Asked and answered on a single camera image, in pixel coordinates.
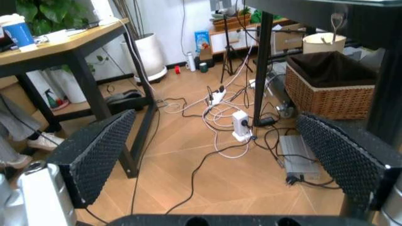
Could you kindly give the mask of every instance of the blue paper cup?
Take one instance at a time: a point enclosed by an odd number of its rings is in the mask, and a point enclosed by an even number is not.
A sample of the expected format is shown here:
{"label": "blue paper cup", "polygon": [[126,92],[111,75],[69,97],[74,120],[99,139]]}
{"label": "blue paper cup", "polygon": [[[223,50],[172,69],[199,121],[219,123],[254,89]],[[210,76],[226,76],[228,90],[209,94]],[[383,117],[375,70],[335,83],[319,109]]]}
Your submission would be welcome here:
{"label": "blue paper cup", "polygon": [[18,14],[1,16],[0,25],[22,52],[37,49],[23,16]]}

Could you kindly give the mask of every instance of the person's leg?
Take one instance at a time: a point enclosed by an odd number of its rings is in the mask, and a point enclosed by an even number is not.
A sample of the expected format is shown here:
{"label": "person's leg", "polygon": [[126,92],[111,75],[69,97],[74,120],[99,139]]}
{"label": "person's leg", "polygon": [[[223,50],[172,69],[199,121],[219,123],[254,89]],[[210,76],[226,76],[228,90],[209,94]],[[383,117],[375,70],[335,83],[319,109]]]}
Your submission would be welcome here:
{"label": "person's leg", "polygon": [[40,128],[38,121],[3,95],[0,96],[0,123],[15,141],[26,139]]}
{"label": "person's leg", "polygon": [[0,96],[0,124],[9,131],[13,140],[28,139],[29,147],[52,151],[64,141],[54,134],[39,131],[39,122],[4,96]]}
{"label": "person's leg", "polygon": [[8,136],[7,129],[0,124],[0,165],[11,166],[20,169],[28,165],[32,158],[17,153],[4,138]]}

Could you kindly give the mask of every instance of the white sneaker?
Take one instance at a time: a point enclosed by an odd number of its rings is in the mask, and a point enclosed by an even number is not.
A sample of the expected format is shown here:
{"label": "white sneaker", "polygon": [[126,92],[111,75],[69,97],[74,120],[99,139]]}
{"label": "white sneaker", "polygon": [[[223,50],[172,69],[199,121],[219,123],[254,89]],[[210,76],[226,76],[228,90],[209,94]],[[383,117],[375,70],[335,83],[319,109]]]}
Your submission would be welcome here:
{"label": "white sneaker", "polygon": [[18,156],[18,159],[15,161],[7,161],[7,162],[1,161],[0,163],[2,165],[4,165],[5,167],[10,166],[14,169],[22,169],[22,168],[25,168],[25,166],[27,166],[31,161],[32,161],[32,157],[30,157],[28,155],[20,154]]}
{"label": "white sneaker", "polygon": [[46,151],[53,151],[57,145],[61,144],[64,139],[56,137],[53,133],[45,133],[42,132],[42,135],[47,137],[48,139],[44,138],[43,136],[39,136],[36,140],[28,140],[27,145],[32,148],[38,148]]}

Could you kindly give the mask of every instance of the white cabinet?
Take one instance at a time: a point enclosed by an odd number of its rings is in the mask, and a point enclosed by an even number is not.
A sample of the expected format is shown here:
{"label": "white cabinet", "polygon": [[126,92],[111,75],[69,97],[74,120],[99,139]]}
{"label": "white cabinet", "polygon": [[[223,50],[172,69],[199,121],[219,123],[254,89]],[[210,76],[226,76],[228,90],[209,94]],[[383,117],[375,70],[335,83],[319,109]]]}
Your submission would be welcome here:
{"label": "white cabinet", "polygon": [[[252,24],[247,26],[247,29],[256,30],[258,24]],[[250,35],[252,35],[255,39],[257,39],[256,31],[249,31]],[[235,49],[245,49],[246,46],[246,38],[248,47],[256,46],[256,41],[254,41],[251,37],[249,37],[243,30],[237,32],[237,29],[229,30],[229,42],[230,45]],[[211,43],[212,54],[219,54],[226,51],[226,35],[225,31],[209,31],[209,40]]]}

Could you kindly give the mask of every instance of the green can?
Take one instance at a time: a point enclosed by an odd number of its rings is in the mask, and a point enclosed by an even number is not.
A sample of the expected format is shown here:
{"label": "green can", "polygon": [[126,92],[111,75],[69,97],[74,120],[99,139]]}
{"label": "green can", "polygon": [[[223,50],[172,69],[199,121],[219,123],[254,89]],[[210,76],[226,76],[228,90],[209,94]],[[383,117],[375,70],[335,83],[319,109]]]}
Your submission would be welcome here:
{"label": "green can", "polygon": [[206,73],[208,71],[207,63],[200,63],[200,72]]}

